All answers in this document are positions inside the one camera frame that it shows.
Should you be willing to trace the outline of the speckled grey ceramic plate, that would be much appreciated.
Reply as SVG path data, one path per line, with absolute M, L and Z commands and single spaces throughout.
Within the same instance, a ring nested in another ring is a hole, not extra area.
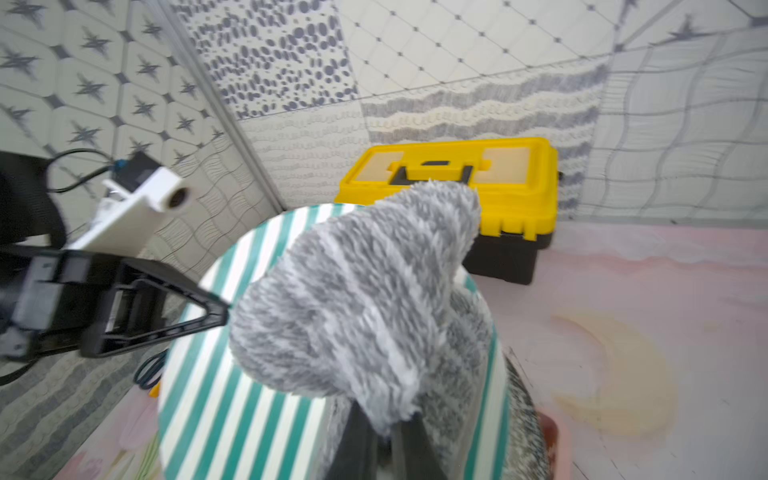
M 505 357 L 508 394 L 508 442 L 503 479 L 552 478 L 547 445 L 533 401 L 508 357 Z

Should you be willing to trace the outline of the green white striped plate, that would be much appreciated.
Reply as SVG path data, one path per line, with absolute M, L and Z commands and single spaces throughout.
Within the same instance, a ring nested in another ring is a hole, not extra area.
M 330 415 L 324 398 L 279 392 L 247 376 L 229 345 L 230 319 L 246 289 L 312 227 L 362 209 L 302 207 L 242 236 L 208 271 L 203 287 L 231 304 L 224 327 L 174 342 L 160 392 L 160 453 L 169 479 L 318 479 Z M 508 442 L 507 374 L 487 305 L 461 265 L 456 282 L 479 299 L 490 327 L 488 365 L 469 448 L 447 479 L 499 479 Z

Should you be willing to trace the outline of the grey fluffy cloth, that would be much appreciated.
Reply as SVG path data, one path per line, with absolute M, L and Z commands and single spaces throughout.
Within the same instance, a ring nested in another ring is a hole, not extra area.
M 326 477 L 354 402 L 392 462 L 394 425 L 422 416 L 445 475 L 468 452 L 490 348 L 487 311 L 456 282 L 479 230 L 477 193 L 417 183 L 301 234 L 230 319 L 235 362 L 330 409 L 313 467 Z

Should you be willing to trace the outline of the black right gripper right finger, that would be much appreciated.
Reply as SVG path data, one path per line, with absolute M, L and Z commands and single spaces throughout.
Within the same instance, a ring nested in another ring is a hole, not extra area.
M 422 416 L 413 416 L 393 426 L 391 449 L 395 479 L 447 479 L 432 448 Z

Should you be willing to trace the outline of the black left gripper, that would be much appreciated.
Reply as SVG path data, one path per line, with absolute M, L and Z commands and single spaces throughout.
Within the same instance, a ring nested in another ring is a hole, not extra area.
M 191 316 L 169 320 L 171 300 L 189 307 Z M 223 327 L 228 310 L 225 300 L 164 263 L 80 250 L 1 248 L 1 357 L 7 360 L 73 350 L 85 358 L 122 355 Z

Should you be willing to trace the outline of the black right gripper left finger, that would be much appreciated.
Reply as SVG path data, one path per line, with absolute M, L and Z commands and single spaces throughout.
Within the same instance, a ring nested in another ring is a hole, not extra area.
M 376 478 L 378 435 L 358 403 L 354 402 L 338 447 L 340 480 Z

